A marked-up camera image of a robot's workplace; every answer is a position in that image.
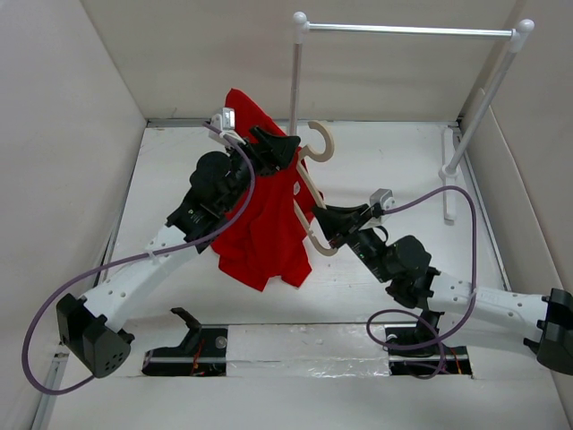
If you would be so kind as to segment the red t shirt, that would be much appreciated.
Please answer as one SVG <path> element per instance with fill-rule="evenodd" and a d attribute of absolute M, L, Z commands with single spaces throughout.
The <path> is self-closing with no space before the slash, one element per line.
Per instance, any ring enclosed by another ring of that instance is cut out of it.
<path fill-rule="evenodd" d="M 301 287 L 312 267 L 304 247 L 307 234 L 295 206 L 307 220 L 313 219 L 314 199 L 295 162 L 273 176 L 259 176 L 245 212 L 211 244 L 219 255 L 219 269 L 259 291 L 275 277 Z"/>

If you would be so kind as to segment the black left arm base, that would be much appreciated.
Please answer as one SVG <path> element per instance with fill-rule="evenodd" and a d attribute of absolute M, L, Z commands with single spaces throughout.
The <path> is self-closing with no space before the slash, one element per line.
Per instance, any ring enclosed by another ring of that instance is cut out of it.
<path fill-rule="evenodd" d="M 149 350 L 141 372 L 152 377 L 219 377 L 227 374 L 227 325 L 203 325 L 182 307 L 170 310 L 187 328 L 180 343 Z"/>

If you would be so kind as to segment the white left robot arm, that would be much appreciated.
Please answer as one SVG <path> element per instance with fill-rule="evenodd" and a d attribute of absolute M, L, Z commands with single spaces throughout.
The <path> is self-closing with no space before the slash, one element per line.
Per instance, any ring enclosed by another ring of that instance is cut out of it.
<path fill-rule="evenodd" d="M 93 377 L 107 377 L 122 365 L 134 339 L 124 330 L 126 321 L 173 271 L 229 226 L 228 213 L 241 216 L 257 176 L 274 176 L 292 166 L 299 137 L 274 135 L 259 126 L 251 134 L 241 138 L 234 132 L 212 132 L 226 149 L 199 158 L 189 191 L 142 257 L 122 265 L 104 285 L 58 301 L 61 341 Z"/>

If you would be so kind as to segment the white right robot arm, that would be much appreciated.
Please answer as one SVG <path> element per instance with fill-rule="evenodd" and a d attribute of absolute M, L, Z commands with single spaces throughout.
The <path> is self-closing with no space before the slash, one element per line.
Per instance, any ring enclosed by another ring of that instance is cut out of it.
<path fill-rule="evenodd" d="M 399 314 L 415 318 L 403 334 L 375 337 L 373 320 L 367 333 L 390 354 L 405 358 L 444 358 L 445 341 L 453 338 L 470 319 L 491 323 L 510 336 L 504 346 L 516 344 L 532 353 L 541 366 L 559 374 L 572 373 L 572 295 L 553 289 L 548 295 L 526 295 L 496 288 L 479 288 L 476 279 L 455 279 L 431 265 L 431 255 L 412 235 L 390 243 L 383 226 L 369 223 L 386 214 L 379 204 L 343 208 L 316 207 L 313 215 L 329 244 L 347 246 L 387 294 L 400 307 Z"/>

